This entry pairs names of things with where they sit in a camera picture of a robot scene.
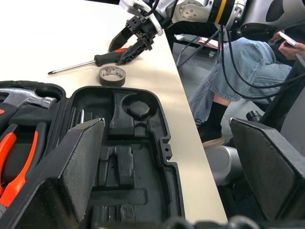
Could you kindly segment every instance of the sneaker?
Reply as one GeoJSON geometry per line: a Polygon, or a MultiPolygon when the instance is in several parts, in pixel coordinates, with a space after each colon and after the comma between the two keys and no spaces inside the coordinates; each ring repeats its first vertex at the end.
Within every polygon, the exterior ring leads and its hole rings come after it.
{"type": "Polygon", "coordinates": [[[197,129],[204,148],[221,146],[224,143],[221,126],[215,128],[214,126],[208,125],[207,122],[202,122],[200,119],[196,119],[195,121],[198,123],[197,129]]]}

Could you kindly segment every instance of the screwdriver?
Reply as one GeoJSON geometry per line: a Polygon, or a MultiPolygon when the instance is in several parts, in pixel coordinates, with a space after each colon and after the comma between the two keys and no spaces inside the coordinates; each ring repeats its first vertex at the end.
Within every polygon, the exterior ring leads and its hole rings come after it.
{"type": "Polygon", "coordinates": [[[48,75],[61,73],[61,72],[64,72],[64,71],[67,71],[67,70],[70,70],[70,69],[73,69],[73,68],[78,68],[78,67],[86,66],[86,65],[89,65],[89,64],[93,64],[93,63],[96,64],[96,66],[98,66],[98,67],[100,67],[104,64],[107,64],[107,63],[116,63],[118,61],[119,57],[126,50],[127,49],[117,49],[115,51],[106,53],[104,55],[95,55],[94,56],[94,61],[89,61],[89,62],[86,62],[86,63],[81,63],[81,64],[78,64],[78,65],[74,65],[74,66],[71,66],[71,67],[68,67],[68,68],[62,68],[62,69],[59,69],[59,70],[51,71],[51,72],[48,73],[48,75]]]}

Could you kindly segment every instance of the black sock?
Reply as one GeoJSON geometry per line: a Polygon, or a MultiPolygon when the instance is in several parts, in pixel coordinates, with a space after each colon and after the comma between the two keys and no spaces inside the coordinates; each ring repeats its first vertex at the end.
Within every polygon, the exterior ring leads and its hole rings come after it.
{"type": "Polygon", "coordinates": [[[220,127],[221,120],[228,107],[213,102],[210,115],[206,121],[210,126],[220,127]]]}

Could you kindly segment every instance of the red pliers handle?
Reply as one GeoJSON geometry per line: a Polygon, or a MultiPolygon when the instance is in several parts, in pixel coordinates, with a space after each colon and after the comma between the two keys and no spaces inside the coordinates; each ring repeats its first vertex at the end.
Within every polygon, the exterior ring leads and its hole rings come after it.
{"type": "MultiPolygon", "coordinates": [[[[17,140],[18,132],[19,127],[16,124],[11,124],[0,138],[0,182],[4,163],[10,153],[10,150],[17,140]]],[[[21,190],[26,181],[26,176],[28,176],[28,174],[31,173],[35,166],[38,164],[44,152],[46,132],[47,124],[39,123],[35,130],[30,154],[23,169],[18,174],[18,176],[6,186],[5,189],[0,186],[0,204],[6,208],[12,203],[12,201],[21,190]]]]}

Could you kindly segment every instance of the hand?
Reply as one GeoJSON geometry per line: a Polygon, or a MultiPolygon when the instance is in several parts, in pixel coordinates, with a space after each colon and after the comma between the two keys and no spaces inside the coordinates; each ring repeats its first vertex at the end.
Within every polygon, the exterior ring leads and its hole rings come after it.
{"type": "Polygon", "coordinates": [[[281,39],[282,37],[280,36],[280,32],[277,32],[273,38],[271,39],[272,41],[275,41],[275,40],[279,40],[281,39]]]}
{"type": "Polygon", "coordinates": [[[301,43],[296,43],[295,47],[292,47],[288,44],[287,41],[284,41],[280,48],[278,49],[289,61],[295,61],[297,54],[305,58],[305,45],[301,43]]]}

